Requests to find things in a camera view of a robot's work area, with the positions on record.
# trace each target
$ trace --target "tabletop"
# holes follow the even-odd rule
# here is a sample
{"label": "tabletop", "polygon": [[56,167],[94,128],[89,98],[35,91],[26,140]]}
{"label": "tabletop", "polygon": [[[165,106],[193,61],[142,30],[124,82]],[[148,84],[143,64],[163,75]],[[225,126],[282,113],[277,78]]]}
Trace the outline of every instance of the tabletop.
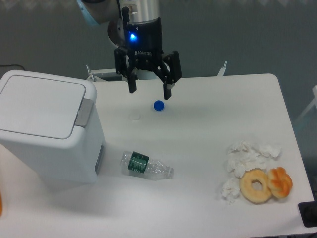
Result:
{"label": "tabletop", "polygon": [[[160,80],[97,82],[106,139],[95,184],[38,176],[2,146],[0,234],[8,237],[263,237],[305,228],[298,203],[313,201],[278,80],[271,74],[182,78],[163,100]],[[286,199],[255,205],[221,197],[227,148],[241,140],[273,143],[293,180]],[[123,175],[123,152],[137,151],[175,169],[159,181]]]}

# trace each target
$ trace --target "tissue paper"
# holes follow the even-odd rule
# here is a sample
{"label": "tissue paper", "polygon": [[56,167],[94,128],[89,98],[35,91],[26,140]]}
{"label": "tissue paper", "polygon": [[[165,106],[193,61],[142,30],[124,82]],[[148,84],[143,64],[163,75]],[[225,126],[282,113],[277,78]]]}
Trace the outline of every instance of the tissue paper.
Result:
{"label": "tissue paper", "polygon": [[240,195],[239,180],[230,178],[222,187],[221,195],[228,201],[229,204]]}
{"label": "tissue paper", "polygon": [[241,178],[245,171],[252,169],[265,170],[269,158],[277,159],[281,153],[280,146],[258,145],[253,142],[240,141],[231,145],[227,151],[230,155],[227,171]]}

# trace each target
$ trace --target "green bottle label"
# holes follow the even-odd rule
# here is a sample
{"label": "green bottle label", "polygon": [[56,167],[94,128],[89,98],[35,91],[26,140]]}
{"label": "green bottle label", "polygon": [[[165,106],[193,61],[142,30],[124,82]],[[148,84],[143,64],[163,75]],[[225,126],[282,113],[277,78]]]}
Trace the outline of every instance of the green bottle label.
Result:
{"label": "green bottle label", "polygon": [[128,165],[128,169],[143,174],[145,171],[145,168],[147,167],[148,161],[149,161],[148,156],[141,155],[133,151],[129,165]]}

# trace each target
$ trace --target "orange object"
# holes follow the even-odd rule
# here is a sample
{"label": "orange object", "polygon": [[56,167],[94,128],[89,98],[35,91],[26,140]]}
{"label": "orange object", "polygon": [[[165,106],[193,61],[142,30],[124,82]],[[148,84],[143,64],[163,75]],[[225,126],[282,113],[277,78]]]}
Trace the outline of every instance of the orange object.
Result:
{"label": "orange object", "polygon": [[271,189],[273,196],[277,198],[287,197],[293,187],[293,182],[286,170],[283,167],[277,167],[268,171],[267,176],[267,186]]}

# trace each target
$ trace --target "bagel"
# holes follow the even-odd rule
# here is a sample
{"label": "bagel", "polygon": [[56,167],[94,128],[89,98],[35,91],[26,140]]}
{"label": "bagel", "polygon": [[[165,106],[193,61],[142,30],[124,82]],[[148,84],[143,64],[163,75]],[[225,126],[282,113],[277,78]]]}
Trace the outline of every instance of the bagel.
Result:
{"label": "bagel", "polygon": [[[262,170],[256,169],[247,171],[240,179],[240,190],[242,195],[254,203],[263,203],[270,199],[272,193],[267,186],[267,175]],[[262,185],[261,190],[252,187],[252,183],[259,182]]]}
{"label": "bagel", "polygon": [[276,169],[269,170],[267,177],[267,186],[271,189],[274,197],[284,198],[289,195],[293,187],[293,182],[283,167],[277,167]]}

